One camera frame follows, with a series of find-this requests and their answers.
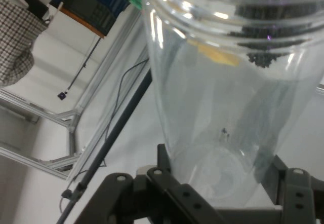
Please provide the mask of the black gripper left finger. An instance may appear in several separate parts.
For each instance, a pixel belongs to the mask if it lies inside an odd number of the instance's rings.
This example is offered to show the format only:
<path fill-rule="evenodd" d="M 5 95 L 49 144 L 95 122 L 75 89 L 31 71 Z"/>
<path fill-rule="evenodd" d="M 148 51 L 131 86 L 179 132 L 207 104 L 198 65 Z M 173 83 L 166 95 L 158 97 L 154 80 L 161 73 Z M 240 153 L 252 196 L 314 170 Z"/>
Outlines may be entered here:
<path fill-rule="evenodd" d="M 223 219 L 190 185 L 171 175 L 164 144 L 157 146 L 157 166 L 135 178 L 125 173 L 103 180 L 86 207 L 84 223 L 223 223 Z"/>

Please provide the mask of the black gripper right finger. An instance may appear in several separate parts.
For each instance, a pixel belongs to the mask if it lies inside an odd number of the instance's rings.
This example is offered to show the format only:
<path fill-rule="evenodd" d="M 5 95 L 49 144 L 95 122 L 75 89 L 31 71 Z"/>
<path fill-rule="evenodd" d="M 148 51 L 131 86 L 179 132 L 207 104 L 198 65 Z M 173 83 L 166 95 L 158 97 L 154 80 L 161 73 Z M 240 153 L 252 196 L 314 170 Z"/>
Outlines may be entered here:
<path fill-rule="evenodd" d="M 316 223 L 323 220 L 323 181 L 300 168 L 289 168 L 268 147 L 259 149 L 255 178 L 275 206 L 253 209 L 252 223 Z"/>

